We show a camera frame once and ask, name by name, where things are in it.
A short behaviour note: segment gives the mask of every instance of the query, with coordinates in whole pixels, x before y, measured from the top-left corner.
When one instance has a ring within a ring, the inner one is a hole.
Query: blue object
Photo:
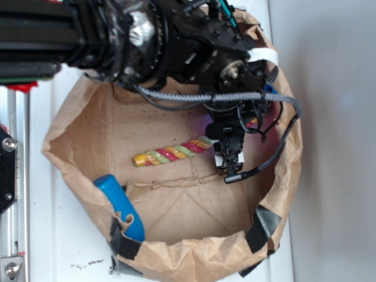
[[[223,0],[219,0],[219,2],[220,2],[220,4],[221,4],[222,9],[223,9],[224,13],[226,14],[226,16],[227,16],[227,17],[230,17],[230,16],[231,16],[231,12],[230,12],[230,10],[227,8],[227,5],[224,3]],[[235,21],[233,18],[230,19],[230,22],[232,23],[232,25],[233,25],[234,27],[237,26],[236,21]]]
[[[279,94],[274,87],[272,87],[270,84],[266,84],[265,85],[265,91],[266,92],[270,92],[270,93],[273,93],[273,94]]]
[[[137,214],[135,208],[128,199],[127,195],[125,195],[124,190],[114,175],[104,175],[95,180],[94,184],[104,192],[109,201],[112,203],[115,212],[121,212],[121,219],[123,222],[126,222],[126,218],[129,214],[133,216],[133,223],[128,227],[127,231],[125,232],[125,236],[135,241],[144,241],[145,230],[143,228],[140,216]]]

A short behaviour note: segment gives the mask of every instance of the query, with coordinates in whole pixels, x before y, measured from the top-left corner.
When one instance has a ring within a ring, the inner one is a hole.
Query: striped candy stick
[[[213,143],[214,142],[208,137],[200,136],[182,145],[151,150],[144,154],[137,155],[133,158],[133,164],[136,167],[140,167],[174,162],[175,160],[193,157],[197,153],[201,153],[210,148]]]

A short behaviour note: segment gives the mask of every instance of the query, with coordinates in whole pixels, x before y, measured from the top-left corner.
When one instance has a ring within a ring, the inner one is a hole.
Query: black bracket
[[[16,141],[0,127],[0,215],[16,199]]]

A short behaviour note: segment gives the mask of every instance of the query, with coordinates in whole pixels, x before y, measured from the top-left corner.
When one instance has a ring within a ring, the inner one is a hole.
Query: metal nut
[[[5,138],[2,147],[7,152],[13,152],[17,148],[17,142],[13,138]]]

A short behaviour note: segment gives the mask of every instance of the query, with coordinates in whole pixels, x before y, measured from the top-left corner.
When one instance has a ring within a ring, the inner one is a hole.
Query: white wall
[[[375,281],[376,2],[270,0],[270,19],[304,110],[295,281]]]

